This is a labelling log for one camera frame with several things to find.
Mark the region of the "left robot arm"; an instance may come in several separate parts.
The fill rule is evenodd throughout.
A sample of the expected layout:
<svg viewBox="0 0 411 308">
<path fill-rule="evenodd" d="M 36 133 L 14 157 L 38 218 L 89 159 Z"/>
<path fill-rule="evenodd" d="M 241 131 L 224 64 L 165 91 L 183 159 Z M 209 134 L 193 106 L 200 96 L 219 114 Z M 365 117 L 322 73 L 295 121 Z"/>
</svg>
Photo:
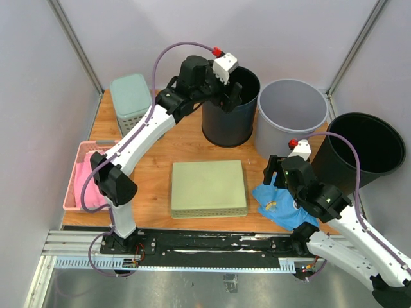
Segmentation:
<svg viewBox="0 0 411 308">
<path fill-rule="evenodd" d="M 158 139 L 194 112 L 195 104 L 209 101 L 225 113 L 240 105 L 242 86 L 229 81 L 237 68 L 238 60 L 230 53 L 214 60 L 188 56 L 179 74 L 157 94 L 142 123 L 105 154 L 92 154 L 94 183 L 109 204 L 111 231 L 105 239 L 113 240 L 122 253 L 129 254 L 137 248 L 136 223 L 132 217 L 137 185 L 130 174 Z"/>
</svg>

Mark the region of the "light green plastic basket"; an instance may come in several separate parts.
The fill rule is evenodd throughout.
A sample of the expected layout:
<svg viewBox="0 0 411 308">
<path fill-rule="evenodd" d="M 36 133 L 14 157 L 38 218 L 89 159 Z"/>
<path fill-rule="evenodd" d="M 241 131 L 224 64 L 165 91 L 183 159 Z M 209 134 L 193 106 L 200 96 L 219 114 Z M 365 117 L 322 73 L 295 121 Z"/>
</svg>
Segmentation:
<svg viewBox="0 0 411 308">
<path fill-rule="evenodd" d="M 170 207 L 174 219 L 246 216 L 248 204 L 241 161 L 175 162 Z"/>
</svg>

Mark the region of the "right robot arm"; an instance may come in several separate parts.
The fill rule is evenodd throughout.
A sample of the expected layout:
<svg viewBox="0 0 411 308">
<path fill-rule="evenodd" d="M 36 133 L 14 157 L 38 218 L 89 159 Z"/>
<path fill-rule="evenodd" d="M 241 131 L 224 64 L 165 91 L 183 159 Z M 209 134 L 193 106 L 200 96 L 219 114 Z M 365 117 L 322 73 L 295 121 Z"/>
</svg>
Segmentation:
<svg viewBox="0 0 411 308">
<path fill-rule="evenodd" d="M 318 181 L 311 164 L 300 156 L 270 156 L 264 184 L 286 189 L 297 206 L 337 230 L 354 250 L 338 244 L 311 223 L 291 234 L 291 249 L 309 253 L 343 269 L 368 289 L 382 307 L 410 307 L 410 258 L 394 248 L 358 213 L 338 187 Z"/>
</svg>

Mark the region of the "teal plastic basket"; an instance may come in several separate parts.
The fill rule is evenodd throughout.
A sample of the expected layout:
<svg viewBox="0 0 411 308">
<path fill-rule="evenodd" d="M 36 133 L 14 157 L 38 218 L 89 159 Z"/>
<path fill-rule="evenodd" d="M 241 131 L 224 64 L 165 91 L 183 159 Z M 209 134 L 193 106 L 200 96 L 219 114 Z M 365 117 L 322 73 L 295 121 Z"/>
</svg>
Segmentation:
<svg viewBox="0 0 411 308">
<path fill-rule="evenodd" d="M 124 137 L 148 111 L 151 93 L 142 74 L 131 74 L 113 80 L 110 94 L 119 131 Z"/>
</svg>

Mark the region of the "dark blue cylindrical bin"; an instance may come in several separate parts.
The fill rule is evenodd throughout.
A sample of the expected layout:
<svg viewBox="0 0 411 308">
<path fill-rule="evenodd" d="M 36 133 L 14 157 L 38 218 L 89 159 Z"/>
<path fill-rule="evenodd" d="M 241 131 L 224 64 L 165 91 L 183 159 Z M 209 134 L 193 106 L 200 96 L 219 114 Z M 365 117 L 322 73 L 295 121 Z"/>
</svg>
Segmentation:
<svg viewBox="0 0 411 308">
<path fill-rule="evenodd" d="M 242 104 L 232 112 L 225 113 L 211 102 L 202 105 L 202 132 L 211 143 L 224 148 L 237 147 L 245 143 L 253 131 L 257 98 L 260 92 L 258 77 L 249 69 L 239 66 L 230 80 L 242 87 Z"/>
</svg>

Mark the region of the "grey plastic bin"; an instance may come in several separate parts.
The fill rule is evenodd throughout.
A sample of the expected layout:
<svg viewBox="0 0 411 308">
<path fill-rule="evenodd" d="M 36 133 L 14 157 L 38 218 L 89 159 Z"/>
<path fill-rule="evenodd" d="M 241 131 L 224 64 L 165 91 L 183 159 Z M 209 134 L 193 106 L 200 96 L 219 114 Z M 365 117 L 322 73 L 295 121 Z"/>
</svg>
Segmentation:
<svg viewBox="0 0 411 308">
<path fill-rule="evenodd" d="M 325 96 L 310 84 L 293 79 L 273 81 L 258 96 L 254 147 L 267 159 L 285 157 L 288 143 L 320 128 L 328 116 Z"/>
</svg>

